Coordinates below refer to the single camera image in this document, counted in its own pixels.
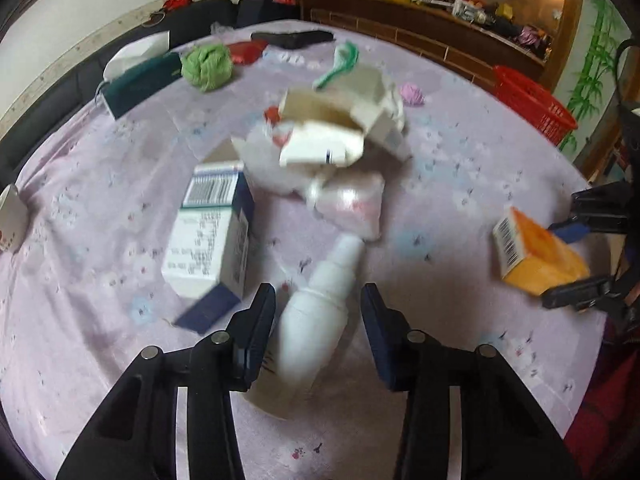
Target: table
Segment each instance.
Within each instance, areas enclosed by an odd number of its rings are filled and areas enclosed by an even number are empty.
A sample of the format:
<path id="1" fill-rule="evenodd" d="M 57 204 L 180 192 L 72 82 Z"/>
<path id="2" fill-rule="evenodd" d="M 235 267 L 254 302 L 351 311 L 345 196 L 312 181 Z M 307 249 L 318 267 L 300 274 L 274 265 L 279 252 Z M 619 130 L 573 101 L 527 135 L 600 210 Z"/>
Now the table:
<path id="1" fill-rule="evenodd" d="M 277 22 L 219 39 L 311 27 Z M 383 237 L 369 244 L 360 282 L 376 282 L 388 306 L 443 344 L 495 344 L 564 435 L 589 383 L 604 316 L 546 312 L 501 283 L 490 232 L 510 204 L 541 224 L 562 218 L 585 181 L 531 126 L 468 81 L 397 46 L 334 33 L 358 45 L 361 62 L 398 84 L 415 82 L 426 96 L 423 107 L 406 110 L 414 158 L 401 166 L 374 154 L 386 178 Z M 46 478 L 142 348 L 172 351 L 199 340 L 171 325 L 188 303 L 160 273 L 194 165 L 225 137 L 256 127 L 287 86 L 308 86 L 328 70 L 333 52 L 332 44 L 269 48 L 222 89 L 201 94 L 178 80 L 117 122 L 90 103 L 28 161 L 17 185 L 30 230 L 18 253 L 0 256 L 0 396 L 16 440 Z M 244 306 L 262 281 L 304 285 L 338 235 L 299 200 L 259 190 L 255 199 Z M 592 270 L 608 269 L 602 239 L 580 250 Z M 291 420 L 232 394 L 247 478 L 392 477 L 404 395 L 385 391 L 377 378 L 356 293 L 350 309 L 331 365 Z M 185 418 L 182 402 L 178 471 L 186 468 Z M 456 465 L 454 452 L 452 471 Z"/>

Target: white cup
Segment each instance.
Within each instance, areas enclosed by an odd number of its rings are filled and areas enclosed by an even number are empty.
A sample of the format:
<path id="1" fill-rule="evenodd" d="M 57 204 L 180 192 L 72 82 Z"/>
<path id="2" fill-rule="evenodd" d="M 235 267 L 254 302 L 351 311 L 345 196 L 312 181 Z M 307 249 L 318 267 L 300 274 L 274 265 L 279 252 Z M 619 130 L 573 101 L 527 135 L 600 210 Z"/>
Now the white cup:
<path id="1" fill-rule="evenodd" d="M 0 250 L 15 251 L 24 241 L 29 226 L 29 211 L 24 205 L 18 188 L 9 184 L 0 194 Z"/>

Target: yarn ball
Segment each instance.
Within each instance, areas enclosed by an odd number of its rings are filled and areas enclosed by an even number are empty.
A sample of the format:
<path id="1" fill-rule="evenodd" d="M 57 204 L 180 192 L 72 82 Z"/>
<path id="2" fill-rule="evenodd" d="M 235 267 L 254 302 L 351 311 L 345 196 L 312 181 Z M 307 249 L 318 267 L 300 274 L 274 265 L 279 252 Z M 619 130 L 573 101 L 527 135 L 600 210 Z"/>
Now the yarn ball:
<path id="1" fill-rule="evenodd" d="M 400 85 L 400 88 L 398 90 L 404 104 L 409 106 L 421 106 L 424 104 L 422 90 L 420 90 L 413 83 L 404 83 Z"/>
<path id="2" fill-rule="evenodd" d="M 182 76 L 202 92 L 229 81 L 234 66 L 229 49 L 223 44 L 194 47 L 181 61 Z"/>

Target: barcode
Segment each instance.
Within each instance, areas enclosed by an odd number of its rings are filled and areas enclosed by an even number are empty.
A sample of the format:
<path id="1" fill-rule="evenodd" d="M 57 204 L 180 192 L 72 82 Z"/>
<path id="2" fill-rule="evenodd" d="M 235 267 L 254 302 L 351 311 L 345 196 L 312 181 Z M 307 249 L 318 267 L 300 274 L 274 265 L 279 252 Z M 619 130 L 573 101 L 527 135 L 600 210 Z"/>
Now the barcode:
<path id="1" fill-rule="evenodd" d="M 233 274 L 232 277 L 236 283 L 241 283 L 241 275 L 242 275 L 242 267 L 244 266 L 244 261 L 246 258 L 246 236 L 248 233 L 247 223 L 244 219 L 244 215 L 242 213 L 239 217 L 238 224 L 238 240 L 236 241 L 236 248 L 234 250 L 234 264 L 233 264 Z"/>
<path id="2" fill-rule="evenodd" d="M 237 173 L 197 175 L 191 178 L 183 207 L 230 204 L 236 190 Z"/>
<path id="3" fill-rule="evenodd" d="M 513 233 L 511 232 L 511 225 L 509 224 L 508 218 L 505 218 L 498 226 L 498 234 L 500 235 L 502 250 L 506 257 L 506 267 L 507 269 L 511 269 L 518 261 L 518 248 Z"/>

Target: green yarn ball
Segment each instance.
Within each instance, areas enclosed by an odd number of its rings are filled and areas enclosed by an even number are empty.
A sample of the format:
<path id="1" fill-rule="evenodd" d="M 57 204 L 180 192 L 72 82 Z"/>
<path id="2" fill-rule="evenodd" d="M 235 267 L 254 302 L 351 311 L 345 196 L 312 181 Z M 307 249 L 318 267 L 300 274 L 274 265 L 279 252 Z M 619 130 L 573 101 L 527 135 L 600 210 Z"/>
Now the green yarn ball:
<path id="1" fill-rule="evenodd" d="M 194 47 L 181 61 L 182 77 L 202 92 L 229 81 L 234 67 L 229 49 L 223 44 Z"/>

